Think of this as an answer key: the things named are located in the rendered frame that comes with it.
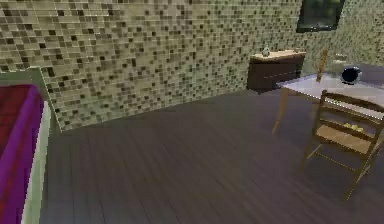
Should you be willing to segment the dark brown chest of drawers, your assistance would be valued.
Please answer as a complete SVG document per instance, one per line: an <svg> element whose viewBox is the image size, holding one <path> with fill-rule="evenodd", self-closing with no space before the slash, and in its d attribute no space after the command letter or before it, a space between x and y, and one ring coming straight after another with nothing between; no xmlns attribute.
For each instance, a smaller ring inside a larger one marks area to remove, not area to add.
<svg viewBox="0 0 384 224"><path fill-rule="evenodd" d="M300 77L306 53L284 50L250 57L246 88L261 94L277 89L280 82Z"/></svg>

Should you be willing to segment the grey top wooden table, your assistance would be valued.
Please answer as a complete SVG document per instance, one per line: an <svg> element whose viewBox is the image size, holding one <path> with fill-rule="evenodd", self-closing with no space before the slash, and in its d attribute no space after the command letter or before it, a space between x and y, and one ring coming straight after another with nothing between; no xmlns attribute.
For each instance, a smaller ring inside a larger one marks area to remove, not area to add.
<svg viewBox="0 0 384 224"><path fill-rule="evenodd" d="M297 79L278 83L281 89L281 102L272 133L278 130L283 118L289 95L298 95L313 102L312 114L316 114L316 106L324 89L329 92L341 93L354 98L364 99L384 107L384 66L358 64L362 70L362 80L355 85L343 84L339 78L324 73L321 81L317 75L307 75Z"/></svg>

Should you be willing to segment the pale box on table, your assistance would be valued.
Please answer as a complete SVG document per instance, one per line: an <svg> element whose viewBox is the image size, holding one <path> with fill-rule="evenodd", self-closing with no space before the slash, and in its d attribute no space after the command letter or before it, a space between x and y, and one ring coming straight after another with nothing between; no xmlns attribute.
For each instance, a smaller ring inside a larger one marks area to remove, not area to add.
<svg viewBox="0 0 384 224"><path fill-rule="evenodd" d="M343 54L336 54L332 62L332 71L334 73L340 73L343 71L346 64L347 64L347 56Z"/></svg>

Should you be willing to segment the wooden slatted chair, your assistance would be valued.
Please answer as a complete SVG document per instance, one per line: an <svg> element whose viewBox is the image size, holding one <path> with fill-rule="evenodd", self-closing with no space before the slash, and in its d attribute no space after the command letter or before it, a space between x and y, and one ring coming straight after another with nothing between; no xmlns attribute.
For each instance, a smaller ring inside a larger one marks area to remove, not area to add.
<svg viewBox="0 0 384 224"><path fill-rule="evenodd" d="M361 112L353 112L351 109L347 109L343 106L331 106L326 102L327 98L370 111L379 112L382 113L382 116L372 118ZM353 129L352 127L347 127L336 120L325 119L322 117L324 113L332 113L340 117L349 118L357 123L365 123L371 126L375 132L373 134L369 134L364 131ZM307 161L313 156L319 156L339 165L340 167L348 169L354 174L353 183L345 196L346 199L349 199L356 185L360 182L364 175L367 175L370 172L371 168L375 164L376 157L384 145L384 136L381 137L381 133L383 131L384 106L361 98L323 90L316 112L311 137L306 146L303 158L300 161L299 171L305 167ZM360 159L361 165L358 168L352 168L320 153L320 149L323 145L334 145L336 148L344 152L354 154Z"/></svg>

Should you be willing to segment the dark framed window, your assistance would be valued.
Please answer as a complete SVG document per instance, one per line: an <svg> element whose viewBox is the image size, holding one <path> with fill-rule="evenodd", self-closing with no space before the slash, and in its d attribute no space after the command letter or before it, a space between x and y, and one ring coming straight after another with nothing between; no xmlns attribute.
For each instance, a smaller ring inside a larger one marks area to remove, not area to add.
<svg viewBox="0 0 384 224"><path fill-rule="evenodd" d="M302 0L296 32L336 30L346 0Z"/></svg>

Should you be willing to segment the yellow object on chair seat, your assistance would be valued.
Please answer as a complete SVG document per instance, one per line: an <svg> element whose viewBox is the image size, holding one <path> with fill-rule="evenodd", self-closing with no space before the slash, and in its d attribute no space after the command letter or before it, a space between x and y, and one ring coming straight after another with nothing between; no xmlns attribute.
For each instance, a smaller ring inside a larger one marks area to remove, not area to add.
<svg viewBox="0 0 384 224"><path fill-rule="evenodd" d="M347 127L347 128L350 128L352 130L355 130L355 131L358 131L358 132L363 132L364 131L364 128L362 127L359 127L358 125L356 124L350 124L350 123L344 123L343 125L344 127Z"/></svg>

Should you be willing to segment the black round bowl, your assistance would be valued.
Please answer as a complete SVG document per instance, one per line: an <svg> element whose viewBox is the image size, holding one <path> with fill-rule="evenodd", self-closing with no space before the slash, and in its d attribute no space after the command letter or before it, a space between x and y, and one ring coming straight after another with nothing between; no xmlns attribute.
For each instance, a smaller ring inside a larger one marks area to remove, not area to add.
<svg viewBox="0 0 384 224"><path fill-rule="evenodd" d="M361 75L362 71L358 67L348 67L341 73L341 80L345 84L354 85L360 80Z"/></svg>

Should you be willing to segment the purple red bed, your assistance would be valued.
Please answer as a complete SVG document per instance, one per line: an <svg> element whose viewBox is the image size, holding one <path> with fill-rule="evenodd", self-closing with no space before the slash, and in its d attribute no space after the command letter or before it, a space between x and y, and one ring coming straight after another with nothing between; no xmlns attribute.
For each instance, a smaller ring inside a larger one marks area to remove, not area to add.
<svg viewBox="0 0 384 224"><path fill-rule="evenodd" d="M0 87L0 224L39 224L51 110L37 87Z"/></svg>

